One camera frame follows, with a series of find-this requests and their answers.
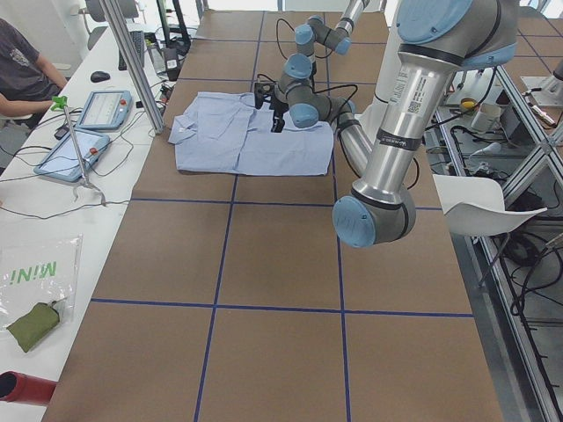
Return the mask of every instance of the tablet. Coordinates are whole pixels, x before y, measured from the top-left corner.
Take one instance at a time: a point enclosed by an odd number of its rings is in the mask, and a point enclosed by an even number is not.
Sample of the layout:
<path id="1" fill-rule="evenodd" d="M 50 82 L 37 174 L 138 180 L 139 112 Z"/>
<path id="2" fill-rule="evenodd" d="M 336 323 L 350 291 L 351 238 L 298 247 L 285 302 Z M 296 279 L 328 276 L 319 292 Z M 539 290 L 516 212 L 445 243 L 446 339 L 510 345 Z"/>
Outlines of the tablet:
<path id="1" fill-rule="evenodd" d="M 129 91 L 93 91 L 86 100 L 76 127 L 114 130 L 123 124 L 131 108 Z"/>
<path id="2" fill-rule="evenodd" d="M 109 136 L 91 132 L 82 128 L 75 128 L 78 146 L 84 158 L 86 170 L 89 170 L 109 145 Z M 56 146 L 33 169 L 36 174 L 58 178 L 65 182 L 76 182 L 82 177 L 77 153 L 70 138 L 66 134 Z"/>

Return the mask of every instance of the white cup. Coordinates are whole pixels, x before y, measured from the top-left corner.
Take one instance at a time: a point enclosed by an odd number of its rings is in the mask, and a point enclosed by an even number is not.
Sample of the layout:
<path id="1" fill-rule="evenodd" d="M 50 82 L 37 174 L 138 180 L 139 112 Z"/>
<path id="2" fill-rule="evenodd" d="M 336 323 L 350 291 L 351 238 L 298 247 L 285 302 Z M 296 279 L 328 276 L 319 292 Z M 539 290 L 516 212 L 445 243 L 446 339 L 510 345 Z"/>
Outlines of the white cup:
<path id="1" fill-rule="evenodd" d="M 502 114 L 502 108 L 495 104 L 483 103 L 473 118 L 472 128 L 479 133 L 491 130 Z"/>

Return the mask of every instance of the label sticker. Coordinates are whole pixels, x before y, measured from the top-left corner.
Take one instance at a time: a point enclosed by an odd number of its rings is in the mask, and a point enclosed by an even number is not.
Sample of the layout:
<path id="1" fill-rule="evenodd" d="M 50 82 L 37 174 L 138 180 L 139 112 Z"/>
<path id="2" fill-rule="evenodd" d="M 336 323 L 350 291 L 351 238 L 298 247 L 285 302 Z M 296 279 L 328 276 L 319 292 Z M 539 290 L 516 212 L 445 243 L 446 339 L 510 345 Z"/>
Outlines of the label sticker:
<path id="1" fill-rule="evenodd" d="M 383 129 L 379 129 L 377 132 L 377 139 L 382 145 L 406 149 L 409 151 L 416 151 L 420 147 L 420 139 L 397 136 L 390 134 L 389 132 L 385 132 Z"/>
<path id="2" fill-rule="evenodd" d="M 431 106 L 437 80 L 430 75 L 417 76 L 416 73 L 401 68 L 389 104 L 399 107 L 402 113 L 422 116 Z"/>

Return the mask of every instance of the chair leg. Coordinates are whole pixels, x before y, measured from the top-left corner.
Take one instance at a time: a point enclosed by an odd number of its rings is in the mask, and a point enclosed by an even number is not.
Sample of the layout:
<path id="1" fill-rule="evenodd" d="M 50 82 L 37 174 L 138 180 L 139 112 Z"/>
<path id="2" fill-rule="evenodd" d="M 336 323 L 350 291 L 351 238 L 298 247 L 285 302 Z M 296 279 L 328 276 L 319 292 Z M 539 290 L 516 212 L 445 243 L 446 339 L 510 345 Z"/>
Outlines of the chair leg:
<path id="1" fill-rule="evenodd" d="M 507 233 L 505 239 L 502 241 L 501 247 L 498 249 L 498 251 L 496 252 L 496 255 L 494 256 L 493 261 L 491 262 L 491 264 L 489 264 L 489 267 L 486 269 L 486 272 L 481 277 L 481 280 L 479 280 L 479 283 L 478 283 L 479 288 L 482 288 L 483 286 L 485 286 L 486 276 L 489 275 L 489 273 L 493 270 L 494 265 L 496 264 L 496 262 L 501 257 L 502 253 L 504 252 L 504 249 L 507 247 L 509 240 L 510 240 L 510 233 Z"/>

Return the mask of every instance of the wall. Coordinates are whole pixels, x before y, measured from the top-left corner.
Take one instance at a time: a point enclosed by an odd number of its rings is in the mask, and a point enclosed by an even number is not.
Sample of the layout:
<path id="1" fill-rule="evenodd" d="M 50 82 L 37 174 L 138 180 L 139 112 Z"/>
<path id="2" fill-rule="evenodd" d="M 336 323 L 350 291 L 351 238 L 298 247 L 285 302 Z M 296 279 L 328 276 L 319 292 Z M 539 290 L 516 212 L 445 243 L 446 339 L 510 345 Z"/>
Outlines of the wall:
<path id="1" fill-rule="evenodd" d="M 16 26 L 51 62 L 71 66 L 71 76 L 87 53 L 87 33 L 80 17 L 70 16 L 79 0 L 3 0 L 0 16 Z"/>

